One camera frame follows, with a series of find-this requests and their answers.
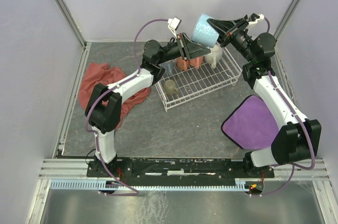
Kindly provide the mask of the olive green small cup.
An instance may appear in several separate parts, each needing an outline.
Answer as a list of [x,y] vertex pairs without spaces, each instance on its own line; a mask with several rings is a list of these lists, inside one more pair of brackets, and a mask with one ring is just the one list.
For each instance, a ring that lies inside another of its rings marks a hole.
[[163,89],[164,92],[170,96],[178,94],[179,91],[177,84],[173,80],[166,80],[163,83]]

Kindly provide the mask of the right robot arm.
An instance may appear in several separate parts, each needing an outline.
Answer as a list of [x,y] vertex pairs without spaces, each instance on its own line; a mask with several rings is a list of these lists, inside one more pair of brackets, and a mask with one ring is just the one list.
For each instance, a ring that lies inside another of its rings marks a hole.
[[242,68],[243,78],[267,105],[279,129],[269,147],[250,152],[246,158],[254,167],[285,164],[301,167],[299,161],[310,160],[307,167],[310,170],[315,165],[322,126],[318,120],[308,119],[280,86],[271,67],[276,38],[269,32],[260,33],[255,39],[248,35],[248,27],[263,19],[263,15],[252,14],[232,21],[207,20],[218,33],[220,46],[232,44],[247,60]]

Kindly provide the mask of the cream speckled mug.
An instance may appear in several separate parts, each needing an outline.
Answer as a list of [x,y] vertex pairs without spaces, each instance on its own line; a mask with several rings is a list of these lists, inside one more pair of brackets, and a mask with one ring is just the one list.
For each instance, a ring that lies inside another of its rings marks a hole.
[[211,66],[212,69],[215,69],[217,63],[221,60],[222,55],[222,48],[218,44],[216,44],[213,48],[210,49],[210,53],[207,54],[204,59],[205,62]]

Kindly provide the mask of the white wire dish rack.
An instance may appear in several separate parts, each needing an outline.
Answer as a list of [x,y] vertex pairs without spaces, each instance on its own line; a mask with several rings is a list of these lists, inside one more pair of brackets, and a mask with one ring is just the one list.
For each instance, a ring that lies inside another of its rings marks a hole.
[[[199,68],[189,66],[186,71],[181,70],[176,61],[168,65],[172,72],[164,73],[155,85],[165,111],[218,89],[236,85],[242,70],[229,50],[217,44],[211,51],[222,55],[215,59],[215,67],[212,66],[212,59],[208,58],[203,59]],[[165,92],[164,83],[168,80],[175,82],[177,93],[169,95]]]

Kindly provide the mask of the grey blue mug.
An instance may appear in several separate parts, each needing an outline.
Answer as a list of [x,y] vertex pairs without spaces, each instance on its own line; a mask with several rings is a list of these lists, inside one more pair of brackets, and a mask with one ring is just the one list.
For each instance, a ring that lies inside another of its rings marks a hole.
[[168,76],[172,76],[173,75],[173,70],[174,70],[173,61],[163,62],[163,63],[160,64],[160,66],[165,69],[165,73]]

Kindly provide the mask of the large pink mug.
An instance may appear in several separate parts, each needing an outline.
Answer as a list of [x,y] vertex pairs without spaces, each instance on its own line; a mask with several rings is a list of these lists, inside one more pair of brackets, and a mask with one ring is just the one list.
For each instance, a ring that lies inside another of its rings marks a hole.
[[195,67],[196,69],[199,69],[202,63],[203,63],[203,56],[189,60],[189,65],[192,67]]

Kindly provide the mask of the small pink printed mug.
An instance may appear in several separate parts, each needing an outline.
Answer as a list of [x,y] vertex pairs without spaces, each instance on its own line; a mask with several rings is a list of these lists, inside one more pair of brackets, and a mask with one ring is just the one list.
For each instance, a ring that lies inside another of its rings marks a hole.
[[176,65],[180,70],[187,71],[189,68],[189,61],[179,57],[176,59]]

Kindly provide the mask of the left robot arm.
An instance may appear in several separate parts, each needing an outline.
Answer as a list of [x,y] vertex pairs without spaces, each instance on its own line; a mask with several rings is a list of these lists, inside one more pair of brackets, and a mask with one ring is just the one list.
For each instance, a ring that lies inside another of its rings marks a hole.
[[207,55],[215,44],[216,40],[206,38],[193,41],[185,33],[178,34],[166,46],[149,40],[144,45],[139,69],[112,85],[97,84],[85,111],[88,124],[97,137],[96,157],[106,164],[116,158],[114,133],[121,120],[122,105],[128,98],[162,78],[165,72],[162,63],[179,57],[194,59]]

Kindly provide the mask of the light blue mug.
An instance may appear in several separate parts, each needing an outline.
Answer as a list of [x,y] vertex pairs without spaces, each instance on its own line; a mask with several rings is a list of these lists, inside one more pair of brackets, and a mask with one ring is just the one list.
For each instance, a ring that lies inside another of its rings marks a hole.
[[208,23],[212,17],[202,14],[193,30],[191,40],[195,43],[213,48],[218,40],[218,32]]

